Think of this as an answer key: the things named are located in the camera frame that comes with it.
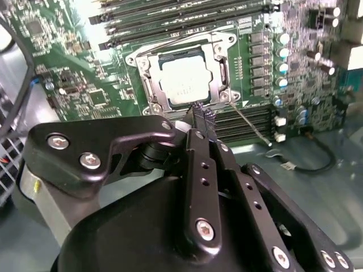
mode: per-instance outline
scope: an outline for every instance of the black cable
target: black cable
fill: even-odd
[[[0,55],[10,51],[14,47],[15,44],[16,43],[15,43],[14,39],[11,38],[11,41],[8,43],[8,45],[6,45],[3,49],[0,50]]]
[[[16,35],[15,31],[6,23],[4,19],[0,17],[0,25],[9,33],[11,38],[14,42],[18,45],[20,51],[22,51],[24,55],[24,59],[28,66],[26,74],[23,79],[22,86],[20,87],[18,96],[15,99],[14,105],[11,108],[10,112],[8,113],[4,124],[0,127],[0,139],[6,138],[9,130],[11,129],[11,125],[13,124],[14,120],[18,116],[19,112],[21,111],[23,105],[28,101],[27,95],[29,95],[29,90],[31,89],[31,82],[33,80],[33,73],[34,73],[34,62],[33,58],[28,52],[26,46],[22,42],[22,40]]]
[[[331,151],[331,149],[326,144],[322,143],[320,140],[318,140],[312,134],[306,133],[305,136],[309,140],[313,141],[321,150],[325,151],[325,153],[329,156],[329,162],[326,165],[324,165],[323,167],[318,168],[318,169],[305,169],[305,168],[298,167],[298,166],[292,164],[290,162],[290,160],[285,158],[282,154],[278,154],[275,157],[280,162],[282,162],[282,164],[290,163],[290,164],[294,165],[294,168],[292,170],[299,172],[299,173],[308,174],[308,175],[318,175],[318,174],[321,174],[321,173],[333,168],[336,164],[336,158],[335,158],[333,151]]]

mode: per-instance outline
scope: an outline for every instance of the integrated circuit chip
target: integrated circuit chip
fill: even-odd
[[[265,90],[262,88],[254,89],[254,96],[264,96]]]
[[[106,97],[104,96],[102,90],[90,92],[88,93],[88,95],[90,96],[90,99],[94,106],[101,106],[107,104]]]
[[[259,32],[259,33],[252,33],[250,35],[250,40],[252,43],[260,43],[263,41],[263,33]]]
[[[264,61],[263,61],[263,57],[254,57],[251,59],[251,64],[253,66],[261,66],[263,65]]]
[[[290,63],[290,71],[296,71],[297,69],[299,69],[300,64],[298,62],[292,62]]]
[[[255,78],[254,80],[252,80],[252,84],[254,85],[254,87],[261,87],[261,86],[265,85],[265,79],[264,78]]]
[[[38,20],[30,21],[26,23],[26,28],[31,36],[38,36],[43,34],[43,28]]]
[[[264,74],[264,69],[262,67],[252,69],[252,75],[254,77],[260,77]]]
[[[263,53],[264,46],[262,44],[260,45],[254,45],[251,47],[251,53],[252,54],[262,54]]]

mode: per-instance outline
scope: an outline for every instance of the metal lever arm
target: metal lever arm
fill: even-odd
[[[256,164],[246,164],[242,171],[256,181],[272,217],[291,233],[296,259],[305,271],[354,270],[344,252],[337,248],[266,172]]]

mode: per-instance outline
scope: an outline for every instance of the metal bolt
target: metal bolt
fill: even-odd
[[[201,134],[199,131],[196,131],[195,135],[197,135],[197,137],[200,138],[200,139],[204,139],[203,134]]]
[[[101,166],[100,158],[93,153],[84,153],[80,158],[81,165],[88,169],[97,169]]]
[[[163,126],[163,128],[165,128],[167,130],[171,130],[171,126],[167,122],[163,122],[162,126]]]
[[[260,169],[258,169],[257,167],[255,167],[254,165],[252,165],[252,170],[257,174],[257,175],[259,175],[259,174],[261,174],[261,172],[260,172]]]
[[[335,252],[335,256],[338,259],[338,261],[340,262],[340,264],[342,265],[342,267],[344,267],[345,269],[349,268],[349,264],[347,263],[347,261],[343,258],[342,255],[340,255],[340,253]]]
[[[48,145],[51,148],[58,149],[58,150],[63,150],[63,149],[66,149],[69,146],[69,142],[63,136],[55,135],[55,136],[50,136],[48,138]]]
[[[214,238],[213,227],[204,220],[199,220],[197,222],[197,231],[199,235],[206,241],[211,241]]]
[[[288,269],[290,267],[289,257],[280,248],[274,246],[272,253],[278,264],[281,265],[284,269]]]
[[[224,143],[221,143],[221,147],[224,151],[228,152],[229,151],[229,148],[224,144]]]
[[[327,265],[330,266],[331,268],[335,268],[334,260],[329,256],[329,254],[323,250],[320,252],[323,256],[324,261],[327,263]]]

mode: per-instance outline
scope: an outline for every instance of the capacitor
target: capacitor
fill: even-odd
[[[45,86],[44,86],[48,91],[53,91],[54,90],[54,84],[53,82],[46,82]]]
[[[286,78],[278,78],[276,80],[276,85],[278,85],[279,87],[286,87],[288,85],[288,80]]]
[[[289,65],[285,62],[279,63],[276,66],[277,71],[279,71],[282,74],[286,74],[286,72],[289,70]]]
[[[327,7],[325,8],[325,14],[338,17],[340,15],[340,8],[338,7]]]
[[[339,19],[326,16],[326,17],[324,17],[324,24],[326,26],[330,26],[330,27],[337,27],[339,24]]]
[[[288,44],[289,41],[290,41],[290,35],[287,34],[287,33],[282,33],[282,34],[279,34],[277,36],[277,41],[280,43],[280,44]]]
[[[281,98],[279,98],[278,96],[275,96],[273,99],[272,99],[272,102],[275,106],[277,107],[281,107],[282,106],[282,100]]]
[[[287,58],[290,54],[290,50],[287,49],[287,48],[280,48],[278,51],[277,51],[277,55],[281,58]]]
[[[322,71],[324,71],[325,73],[328,73],[328,75],[334,75],[334,73],[335,73],[335,68],[334,67],[330,67],[330,66],[327,66],[325,64],[320,66],[320,69]]]
[[[307,123],[307,118],[306,117],[302,117],[302,118],[296,118],[296,120],[297,120],[297,123],[299,124],[299,125],[301,125],[301,126],[303,126],[303,125],[306,125],[306,123]]]
[[[315,61],[319,61],[322,55],[319,52],[315,51],[307,51],[306,55],[310,58],[313,58]]]
[[[312,103],[312,105],[315,105],[315,106],[319,105],[320,104],[320,98],[314,97],[312,99],[311,103]]]
[[[304,106],[300,106],[297,110],[297,119],[306,118],[307,116],[307,109]]]

